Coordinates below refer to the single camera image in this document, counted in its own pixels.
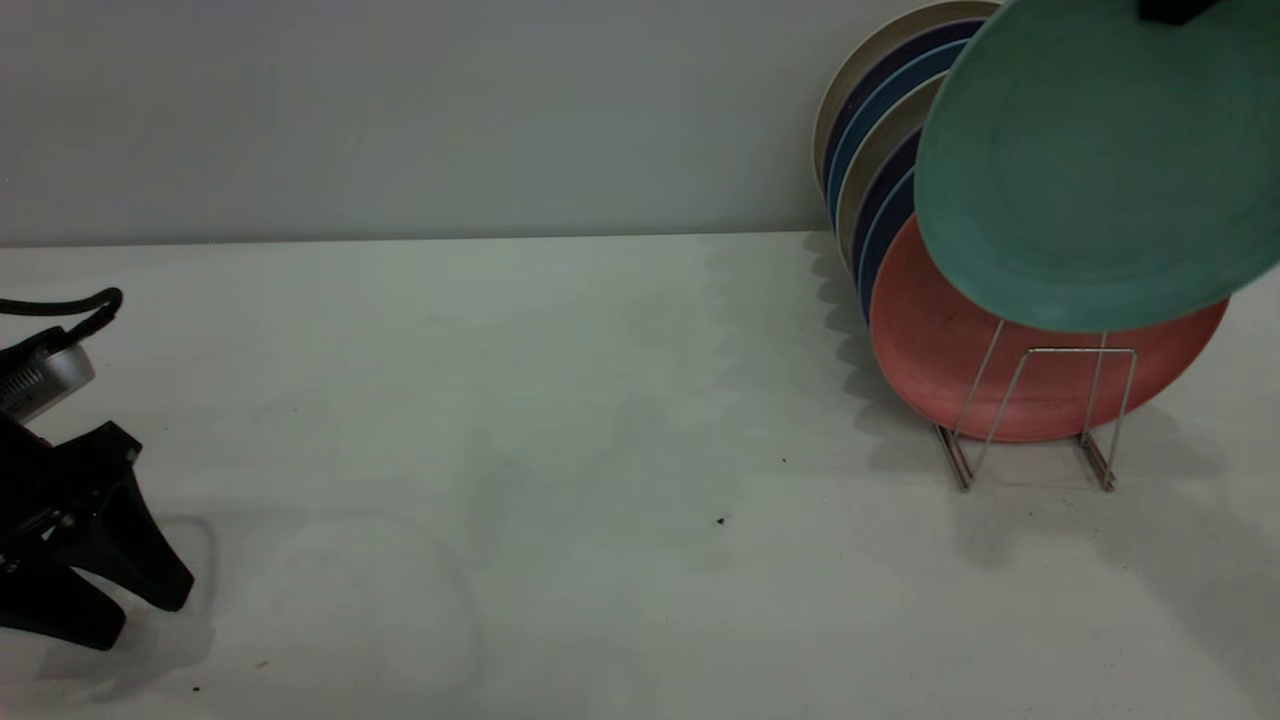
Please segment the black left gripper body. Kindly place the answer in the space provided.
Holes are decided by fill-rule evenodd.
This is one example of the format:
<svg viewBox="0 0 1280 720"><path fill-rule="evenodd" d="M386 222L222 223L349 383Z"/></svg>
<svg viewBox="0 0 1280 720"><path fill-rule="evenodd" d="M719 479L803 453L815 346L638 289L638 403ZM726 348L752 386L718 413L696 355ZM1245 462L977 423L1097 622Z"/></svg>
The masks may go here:
<svg viewBox="0 0 1280 720"><path fill-rule="evenodd" d="M54 445L3 416L3 600L49 601L76 538L73 439Z"/></svg>

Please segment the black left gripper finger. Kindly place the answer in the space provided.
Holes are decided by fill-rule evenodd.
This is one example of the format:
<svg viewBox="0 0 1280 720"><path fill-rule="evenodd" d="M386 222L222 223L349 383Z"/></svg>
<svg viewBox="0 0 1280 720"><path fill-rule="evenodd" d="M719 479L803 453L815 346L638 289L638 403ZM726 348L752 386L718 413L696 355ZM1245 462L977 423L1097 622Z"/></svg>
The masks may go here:
<svg viewBox="0 0 1280 720"><path fill-rule="evenodd" d="M58 560L166 612L186 606L195 578L160 532L134 474L143 446L106 421L58 447L69 500Z"/></svg>
<svg viewBox="0 0 1280 720"><path fill-rule="evenodd" d="M1 571L1 626L108 651L118 641L123 609L58 562L24 562Z"/></svg>

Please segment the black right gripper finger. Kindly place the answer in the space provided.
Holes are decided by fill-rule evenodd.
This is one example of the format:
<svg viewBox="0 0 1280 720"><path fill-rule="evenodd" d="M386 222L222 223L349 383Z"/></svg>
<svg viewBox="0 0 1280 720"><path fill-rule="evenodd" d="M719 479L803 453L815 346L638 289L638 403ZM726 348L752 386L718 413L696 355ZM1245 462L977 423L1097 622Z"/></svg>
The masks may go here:
<svg viewBox="0 0 1280 720"><path fill-rule="evenodd" d="M1139 0L1138 14L1144 22L1181 27L1217 4L1217 0Z"/></svg>

